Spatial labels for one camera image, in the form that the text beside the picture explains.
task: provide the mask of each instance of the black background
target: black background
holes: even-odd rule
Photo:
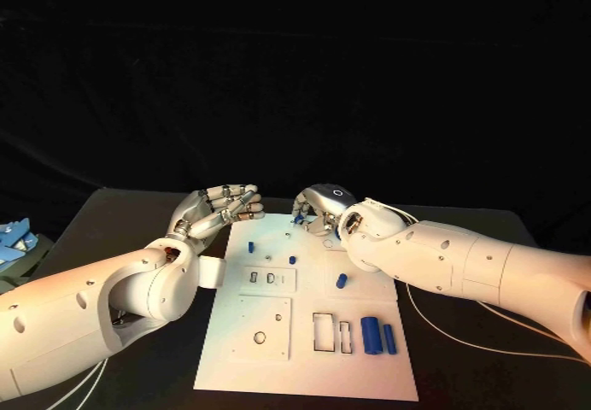
[[[332,182],[590,253],[590,6],[407,3],[0,6],[0,220],[57,238],[103,186]]]

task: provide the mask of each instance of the robotic hand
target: robotic hand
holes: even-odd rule
[[[332,229],[354,264],[423,290],[492,303],[544,325],[591,361],[591,257],[507,243],[453,225],[417,219],[367,198],[318,184],[299,195],[305,229]],[[319,218],[303,221],[309,206]]]
[[[225,261],[199,253],[224,226],[266,216],[256,185],[199,190],[145,249],[42,278],[0,296],[0,401],[61,383],[178,320]]]

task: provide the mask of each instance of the black table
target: black table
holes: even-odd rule
[[[99,190],[78,213],[34,278],[143,248],[166,231],[185,194]],[[290,213],[292,200],[266,198],[270,213]],[[463,226],[535,246],[517,214],[491,209],[404,206],[420,220]],[[224,257],[230,228],[205,255]],[[442,335],[410,304],[398,283],[404,331],[419,403],[194,390],[215,290],[201,289],[181,320],[143,337],[109,361],[86,409],[91,408],[591,408],[591,369],[567,360],[511,356],[470,348]],[[456,337],[507,350],[573,354],[570,348],[489,313],[475,302],[413,290],[434,323]],[[80,376],[6,403],[0,410],[45,409]],[[91,381],[60,408],[76,408]]]

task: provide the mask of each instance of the blue cylinder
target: blue cylinder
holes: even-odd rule
[[[336,287],[342,289],[345,287],[345,284],[348,283],[348,275],[342,273],[339,275],[339,278],[336,279]]]
[[[388,354],[397,354],[397,344],[394,343],[393,326],[384,325],[385,346],[388,348]]]
[[[378,318],[374,316],[361,319],[361,333],[367,354],[381,354],[385,350],[383,348],[383,337],[380,336]]]

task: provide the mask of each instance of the black backdrop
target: black backdrop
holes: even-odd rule
[[[0,221],[57,238],[101,186],[334,182],[591,254],[586,4],[80,3],[0,11]]]

